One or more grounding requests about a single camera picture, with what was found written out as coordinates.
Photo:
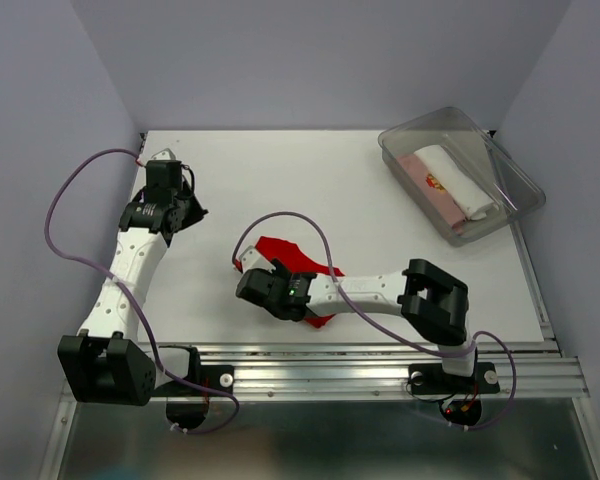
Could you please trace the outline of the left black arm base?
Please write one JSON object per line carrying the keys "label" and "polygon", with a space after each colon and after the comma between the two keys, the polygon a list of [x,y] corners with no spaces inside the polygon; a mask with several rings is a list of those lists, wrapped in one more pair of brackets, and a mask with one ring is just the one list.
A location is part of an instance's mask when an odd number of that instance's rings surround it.
{"label": "left black arm base", "polygon": [[212,393],[192,389],[173,380],[156,369],[157,380],[153,397],[219,397],[218,392],[233,393],[234,367],[229,364],[212,365],[201,360],[197,348],[183,345],[159,346],[158,352],[164,366],[187,382],[197,384]]}

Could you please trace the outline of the red t-shirt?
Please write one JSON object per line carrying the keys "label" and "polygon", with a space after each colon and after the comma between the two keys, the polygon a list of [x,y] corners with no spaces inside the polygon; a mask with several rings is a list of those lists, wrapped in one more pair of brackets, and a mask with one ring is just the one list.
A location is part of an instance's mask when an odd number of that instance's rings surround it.
{"label": "red t-shirt", "polygon": [[[329,275],[329,268],[327,265],[312,260],[302,252],[296,243],[276,237],[260,236],[255,244],[255,249],[271,263],[274,259],[280,260],[291,273],[319,273]],[[232,260],[232,262],[237,270],[242,273],[241,260],[236,259]],[[321,329],[333,317],[334,315],[318,317],[314,314],[310,314],[305,322],[314,329]]]}

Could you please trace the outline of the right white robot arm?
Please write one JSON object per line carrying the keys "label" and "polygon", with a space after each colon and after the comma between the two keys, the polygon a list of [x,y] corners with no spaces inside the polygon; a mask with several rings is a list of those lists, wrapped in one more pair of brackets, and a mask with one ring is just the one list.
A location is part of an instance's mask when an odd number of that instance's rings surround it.
{"label": "right white robot arm", "polygon": [[243,270],[236,296],[279,320],[344,313],[400,317],[437,347],[446,387],[462,390],[476,378],[467,332],[468,287],[426,260],[413,259],[403,271],[366,277],[292,273],[277,260],[250,261]]}

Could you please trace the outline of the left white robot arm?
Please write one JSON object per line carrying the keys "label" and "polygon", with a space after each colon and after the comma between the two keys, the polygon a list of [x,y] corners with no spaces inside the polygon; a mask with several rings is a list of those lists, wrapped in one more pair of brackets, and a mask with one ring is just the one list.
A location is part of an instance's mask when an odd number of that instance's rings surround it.
{"label": "left white robot arm", "polygon": [[143,349],[138,332],[148,328],[143,313],[152,278],[174,235],[200,222],[207,211],[195,197],[194,175],[168,151],[144,165],[145,185],[119,220],[112,263],[77,334],[62,336],[57,353],[74,397],[85,403],[144,406],[170,383],[179,393],[202,382],[193,349],[157,345]]}

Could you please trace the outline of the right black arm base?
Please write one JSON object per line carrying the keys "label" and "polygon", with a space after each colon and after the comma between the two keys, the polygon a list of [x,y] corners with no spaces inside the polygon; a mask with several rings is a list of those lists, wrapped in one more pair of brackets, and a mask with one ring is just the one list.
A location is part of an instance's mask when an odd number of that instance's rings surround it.
{"label": "right black arm base", "polygon": [[477,362],[469,377],[445,373],[440,363],[421,363],[408,369],[407,384],[418,396],[448,396],[451,394],[497,394],[501,391],[495,365]]}

